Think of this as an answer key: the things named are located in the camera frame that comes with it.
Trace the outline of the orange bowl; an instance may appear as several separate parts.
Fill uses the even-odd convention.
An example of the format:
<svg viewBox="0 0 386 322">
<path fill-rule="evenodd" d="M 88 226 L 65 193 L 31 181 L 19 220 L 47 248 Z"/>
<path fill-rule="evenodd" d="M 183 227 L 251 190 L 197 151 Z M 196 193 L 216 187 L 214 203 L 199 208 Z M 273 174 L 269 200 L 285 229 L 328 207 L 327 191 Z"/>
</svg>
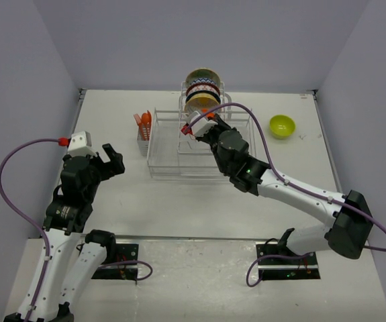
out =
<svg viewBox="0 0 386 322">
<path fill-rule="evenodd" d="M 215 121 L 215 113 L 212 109 L 202 109 L 201 110 L 201 119 L 206 121 Z"/>
</svg>

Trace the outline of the lime green bowl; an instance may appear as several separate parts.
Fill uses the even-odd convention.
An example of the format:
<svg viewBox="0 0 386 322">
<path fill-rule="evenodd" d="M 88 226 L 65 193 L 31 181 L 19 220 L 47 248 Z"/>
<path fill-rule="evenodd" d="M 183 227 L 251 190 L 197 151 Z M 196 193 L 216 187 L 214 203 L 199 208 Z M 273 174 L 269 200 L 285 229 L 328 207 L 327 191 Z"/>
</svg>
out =
<svg viewBox="0 0 386 322">
<path fill-rule="evenodd" d="M 280 140 L 291 137 L 295 129 L 295 122 L 287 115 L 275 115 L 269 121 L 271 135 Z"/>
</svg>

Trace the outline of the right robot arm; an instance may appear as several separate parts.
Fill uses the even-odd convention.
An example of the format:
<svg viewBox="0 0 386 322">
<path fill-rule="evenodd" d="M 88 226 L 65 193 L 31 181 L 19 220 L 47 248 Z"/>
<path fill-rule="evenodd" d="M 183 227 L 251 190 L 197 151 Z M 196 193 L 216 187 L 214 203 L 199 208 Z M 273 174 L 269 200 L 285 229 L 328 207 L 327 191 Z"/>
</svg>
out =
<svg viewBox="0 0 386 322">
<path fill-rule="evenodd" d="M 218 114 L 202 117 L 194 112 L 188 121 L 193 124 L 192 135 L 209 145 L 219 171 L 235 188 L 280 201 L 319 221 L 313 227 L 285 231 L 277 245 L 282 262 L 291 264 L 304 253 L 329 249 L 348 259 L 360 258 L 373 227 L 361 193 L 326 192 L 284 174 L 276 175 L 270 164 L 250 155 L 248 142 Z"/>
</svg>

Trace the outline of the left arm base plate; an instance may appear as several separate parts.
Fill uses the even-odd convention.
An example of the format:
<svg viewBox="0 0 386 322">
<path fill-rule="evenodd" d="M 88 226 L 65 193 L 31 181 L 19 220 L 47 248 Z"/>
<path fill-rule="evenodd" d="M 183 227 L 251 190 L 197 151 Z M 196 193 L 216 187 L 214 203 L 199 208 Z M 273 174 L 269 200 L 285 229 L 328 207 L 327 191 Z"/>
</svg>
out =
<svg viewBox="0 0 386 322">
<path fill-rule="evenodd" d="M 126 262 L 138 259 L 138 244 L 116 244 L 115 257 L 111 261 Z M 92 280 L 133 280 L 137 281 L 138 265 L 117 265 L 98 269 L 91 277 Z"/>
</svg>

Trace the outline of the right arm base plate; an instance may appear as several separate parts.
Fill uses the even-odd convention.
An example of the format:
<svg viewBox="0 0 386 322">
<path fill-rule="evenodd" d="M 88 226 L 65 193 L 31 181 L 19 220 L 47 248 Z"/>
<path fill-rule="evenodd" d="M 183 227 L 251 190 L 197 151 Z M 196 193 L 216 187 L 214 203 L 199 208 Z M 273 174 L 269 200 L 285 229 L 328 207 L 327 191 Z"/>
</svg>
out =
<svg viewBox="0 0 386 322">
<path fill-rule="evenodd" d="M 257 263 L 260 280 L 319 280 L 321 278 L 316 253 L 307 258 L 293 259 L 294 253 L 286 253 L 290 259 L 266 258 Z"/>
</svg>

